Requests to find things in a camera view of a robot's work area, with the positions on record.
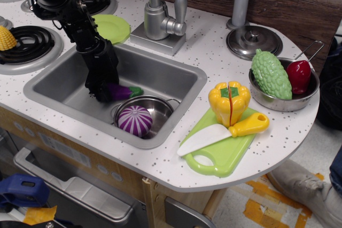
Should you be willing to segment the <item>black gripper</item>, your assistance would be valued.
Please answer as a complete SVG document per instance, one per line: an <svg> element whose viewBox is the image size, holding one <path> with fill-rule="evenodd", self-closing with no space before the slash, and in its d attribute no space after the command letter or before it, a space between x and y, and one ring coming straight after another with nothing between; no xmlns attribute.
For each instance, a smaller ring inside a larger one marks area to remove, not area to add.
<svg viewBox="0 0 342 228"><path fill-rule="evenodd" d="M85 87L96 100L101 103L109 103L112 94L107 87L111 84L119 84L117 72L118 58L114 46L109 40L100 38L96 44L88 49L82 48L80 44L76 50L82 56L87 68L88 76Z"/></svg>

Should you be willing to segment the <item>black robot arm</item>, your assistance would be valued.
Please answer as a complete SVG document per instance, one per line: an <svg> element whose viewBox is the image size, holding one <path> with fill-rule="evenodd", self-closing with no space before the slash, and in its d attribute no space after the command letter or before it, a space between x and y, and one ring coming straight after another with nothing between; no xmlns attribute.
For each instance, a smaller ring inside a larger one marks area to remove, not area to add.
<svg viewBox="0 0 342 228"><path fill-rule="evenodd" d="M58 21L88 68L85 87L100 102L114 99L119 84L118 58L112 43L100 36L94 19L81 0L31 0L34 14Z"/></svg>

